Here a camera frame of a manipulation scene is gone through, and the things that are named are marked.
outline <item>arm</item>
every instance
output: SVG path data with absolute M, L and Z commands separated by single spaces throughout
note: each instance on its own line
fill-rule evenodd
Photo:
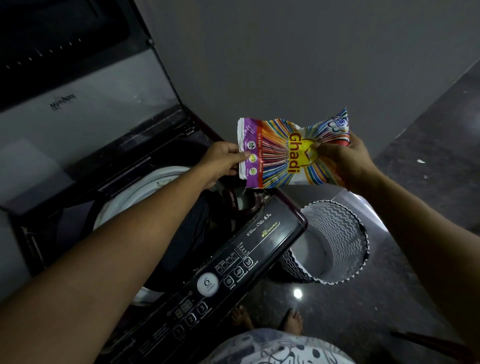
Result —
M 93 363 L 204 189 L 247 158 L 214 143 L 202 161 L 102 225 L 0 307 L 0 362 Z
M 363 142 L 317 146 L 346 187 L 367 199 L 420 281 L 465 343 L 480 358 L 480 237 L 455 225 L 383 175 Z

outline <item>colorful packaging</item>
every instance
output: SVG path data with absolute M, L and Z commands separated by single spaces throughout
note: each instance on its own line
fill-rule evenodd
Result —
M 343 186 L 335 163 L 311 148 L 315 142 L 347 146 L 348 114 L 338 115 L 306 128 L 284 119 L 270 121 L 241 118 L 237 137 L 240 152 L 252 154 L 240 163 L 239 175 L 249 188 L 274 188 L 287 184 Z

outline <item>patterned clothing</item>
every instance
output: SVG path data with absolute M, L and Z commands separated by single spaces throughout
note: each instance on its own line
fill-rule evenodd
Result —
M 237 335 L 217 347 L 200 364 L 355 364 L 336 346 L 271 328 Z

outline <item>washing machine control panel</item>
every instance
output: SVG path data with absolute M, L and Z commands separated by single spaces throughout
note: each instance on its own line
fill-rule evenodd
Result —
M 99 356 L 98 361 L 136 363 L 153 350 L 157 363 L 166 361 L 186 339 L 214 327 L 217 322 L 209 323 L 212 314 L 237 291 L 238 299 L 243 297 L 242 288 L 256 283 L 303 230 L 298 213 L 272 197 L 256 218 L 153 312 L 123 347 Z M 231 306 L 223 307 L 223 311 L 229 309 Z

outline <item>feet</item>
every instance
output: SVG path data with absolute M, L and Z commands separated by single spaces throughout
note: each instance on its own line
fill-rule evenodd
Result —
M 243 306 L 236 307 L 232 312 L 232 324 L 233 326 L 243 326 L 247 330 L 253 330 L 252 320 L 248 315 L 247 310 Z
M 292 335 L 302 335 L 303 334 L 303 321 L 300 316 L 300 312 L 290 309 L 287 314 L 287 320 L 283 326 L 283 332 Z

